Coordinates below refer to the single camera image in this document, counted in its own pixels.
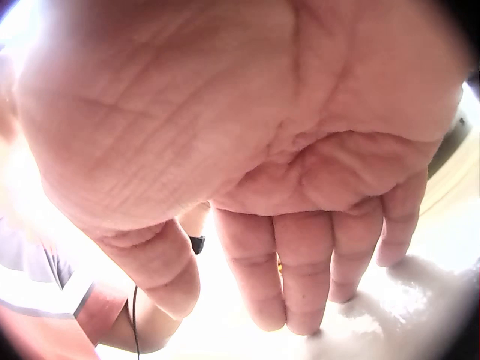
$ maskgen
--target skin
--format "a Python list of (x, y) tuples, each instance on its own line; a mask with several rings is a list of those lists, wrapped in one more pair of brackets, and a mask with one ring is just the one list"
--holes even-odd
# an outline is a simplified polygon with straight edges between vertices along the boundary
[[(5, 163), (15, 153), (28, 152), (23, 135), (18, 128), (16, 101), (12, 95), (15, 82), (13, 67), (0, 55), (0, 173)], [(8, 196), (8, 188), (0, 184), (0, 209), (10, 224), (22, 229), (31, 241), (38, 241), (34, 228), (30, 227), (21, 214), (15, 211)], [(178, 217), (183, 230), (192, 236), (201, 236), (206, 217), (210, 212), (208, 203), (201, 203)], [(100, 343), (126, 351), (136, 352), (132, 329), (134, 284), (127, 290), (129, 297), (109, 331), (100, 339)], [(179, 327), (181, 320), (172, 319), (162, 311), (141, 289), (136, 297), (136, 327), (139, 351), (150, 353), (163, 348)]]
[(435, 4), (41, 3), (18, 96), (44, 189), (168, 314), (200, 291), (172, 219), (207, 200), (265, 330), (317, 331), (379, 238), (404, 256), (470, 63)]
[[(205, 219), (210, 211), (208, 204), (198, 204), (195, 208), (179, 217), (179, 222), (187, 234), (200, 236)], [(100, 343), (136, 352), (135, 337), (132, 328), (133, 291), (110, 330), (100, 339)], [(163, 348), (179, 327), (181, 320), (172, 319), (150, 300), (143, 292), (137, 290), (135, 302), (135, 319), (137, 325), (138, 348), (143, 354)]]

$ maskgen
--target black cable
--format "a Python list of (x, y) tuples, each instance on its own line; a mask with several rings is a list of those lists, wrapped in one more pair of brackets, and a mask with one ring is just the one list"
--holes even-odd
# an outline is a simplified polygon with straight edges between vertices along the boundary
[(137, 290), (138, 290), (138, 286), (135, 285), (135, 290), (133, 291), (133, 300), (132, 300), (132, 322), (133, 322), (133, 336), (135, 337), (135, 346), (137, 348), (137, 359), (140, 360), (140, 348), (138, 347), (138, 334), (137, 334), (137, 319), (135, 316), (135, 303), (137, 301)]

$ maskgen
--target hand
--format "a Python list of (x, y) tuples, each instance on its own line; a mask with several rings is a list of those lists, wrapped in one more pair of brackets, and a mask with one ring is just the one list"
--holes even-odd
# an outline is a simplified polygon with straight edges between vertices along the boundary
[(332, 300), (353, 295), (382, 224), (379, 263), (403, 256), (468, 70), (434, 5), (42, 8), (19, 95), (45, 191), (169, 314), (199, 292), (172, 219), (206, 200), (265, 330), (316, 331), (329, 283)]

